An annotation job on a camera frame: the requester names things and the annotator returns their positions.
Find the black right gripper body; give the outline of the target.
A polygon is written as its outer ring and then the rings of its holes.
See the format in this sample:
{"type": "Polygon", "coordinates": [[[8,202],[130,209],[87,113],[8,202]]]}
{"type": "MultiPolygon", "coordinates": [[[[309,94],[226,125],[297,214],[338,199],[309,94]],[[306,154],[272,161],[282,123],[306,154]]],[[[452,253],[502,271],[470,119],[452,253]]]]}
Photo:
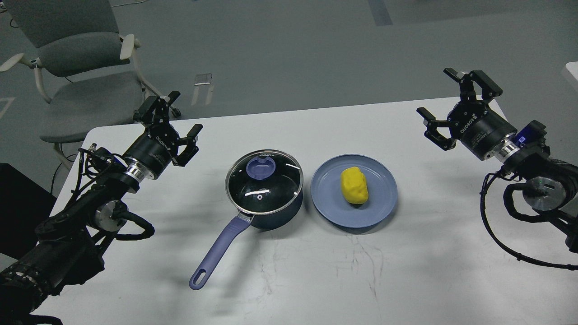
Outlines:
{"type": "Polygon", "coordinates": [[[452,138],[479,160],[493,156],[494,148],[517,129],[485,102],[459,102],[447,116],[452,138]]]}

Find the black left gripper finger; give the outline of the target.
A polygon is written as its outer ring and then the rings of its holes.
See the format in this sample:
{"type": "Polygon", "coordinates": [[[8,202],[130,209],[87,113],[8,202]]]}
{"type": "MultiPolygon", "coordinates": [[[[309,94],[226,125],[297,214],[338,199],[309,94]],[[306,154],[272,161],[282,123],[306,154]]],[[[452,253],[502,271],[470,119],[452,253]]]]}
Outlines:
{"type": "Polygon", "coordinates": [[[202,124],[194,124],[190,131],[186,134],[184,138],[178,138],[176,141],[176,148],[180,146],[185,146],[184,150],[177,156],[172,158],[173,164],[178,167],[185,167],[192,157],[194,157],[199,148],[197,146],[198,135],[204,126],[202,124]]]}
{"type": "Polygon", "coordinates": [[[170,113],[175,118],[181,117],[181,111],[173,106],[180,95],[180,91],[172,91],[166,96],[151,95],[147,97],[142,105],[134,110],[133,121],[149,129],[156,125],[169,123],[170,113]]]}

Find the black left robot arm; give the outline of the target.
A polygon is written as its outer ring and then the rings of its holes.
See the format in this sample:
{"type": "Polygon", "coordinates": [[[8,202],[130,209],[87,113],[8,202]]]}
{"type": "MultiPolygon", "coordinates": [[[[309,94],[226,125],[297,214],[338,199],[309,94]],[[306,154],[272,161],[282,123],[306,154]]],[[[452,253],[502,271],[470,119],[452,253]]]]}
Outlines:
{"type": "Polygon", "coordinates": [[[184,167],[198,152],[201,124],[184,137],[171,125],[171,105],[180,96],[150,96],[134,111],[143,133],[119,155],[95,145],[79,148],[78,178],[62,211],[35,228],[38,244],[1,272],[3,325],[60,325],[34,311],[64,286],[81,285],[104,270],[103,255],[117,241],[139,241],[155,228],[122,201],[140,183],[157,179],[169,164],[184,167]]]}

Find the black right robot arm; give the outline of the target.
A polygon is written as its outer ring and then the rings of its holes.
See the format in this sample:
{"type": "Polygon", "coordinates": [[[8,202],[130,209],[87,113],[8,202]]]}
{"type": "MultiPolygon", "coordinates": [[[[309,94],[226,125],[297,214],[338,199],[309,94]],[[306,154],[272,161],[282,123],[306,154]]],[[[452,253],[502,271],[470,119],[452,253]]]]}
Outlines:
{"type": "Polygon", "coordinates": [[[480,214],[489,236],[518,261],[539,267],[575,271],[575,264],[548,263],[515,251],[500,241],[486,214],[486,196],[496,179],[508,182],[503,204],[508,215],[526,223],[549,223],[565,234],[565,245],[577,253],[577,212],[565,208],[577,201],[577,167],[551,157],[544,124],[532,120],[518,131],[490,108],[503,90],[482,70],[459,72],[445,68],[444,74],[460,87],[460,100],[446,119],[436,119],[425,107],[417,108],[424,120],[424,135],[444,151],[460,142],[479,160],[496,158],[501,167],[485,175],[480,190],[480,214]]]}

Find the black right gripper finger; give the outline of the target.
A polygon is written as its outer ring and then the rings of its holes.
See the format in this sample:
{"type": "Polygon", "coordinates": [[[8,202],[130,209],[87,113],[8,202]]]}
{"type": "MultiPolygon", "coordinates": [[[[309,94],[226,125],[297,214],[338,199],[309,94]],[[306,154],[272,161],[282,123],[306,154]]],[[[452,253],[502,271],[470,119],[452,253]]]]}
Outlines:
{"type": "Polygon", "coordinates": [[[458,72],[454,68],[444,68],[443,72],[459,84],[460,100],[455,107],[475,104],[487,107],[494,98],[503,94],[502,88],[482,70],[458,72]]]}
{"type": "Polygon", "coordinates": [[[425,137],[444,151],[455,148],[456,142],[462,141],[463,138],[463,135],[458,132],[458,127],[461,126],[461,120],[460,118],[456,118],[456,109],[457,107],[454,107],[450,113],[448,113],[446,120],[436,119],[425,107],[418,107],[416,110],[424,119],[424,125],[426,127],[424,132],[425,137]],[[440,128],[448,128],[450,137],[448,138],[442,135],[439,131],[440,128]]]}

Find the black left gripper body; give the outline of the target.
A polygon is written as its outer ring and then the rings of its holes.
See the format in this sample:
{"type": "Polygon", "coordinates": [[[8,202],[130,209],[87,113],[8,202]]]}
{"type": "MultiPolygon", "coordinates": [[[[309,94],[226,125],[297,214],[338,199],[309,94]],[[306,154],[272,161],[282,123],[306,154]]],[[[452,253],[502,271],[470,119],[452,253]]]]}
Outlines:
{"type": "Polygon", "coordinates": [[[158,179],[169,164],[175,162],[179,134],[174,129],[159,128],[143,132],[124,152],[122,158],[147,169],[146,177],[158,179]]]}

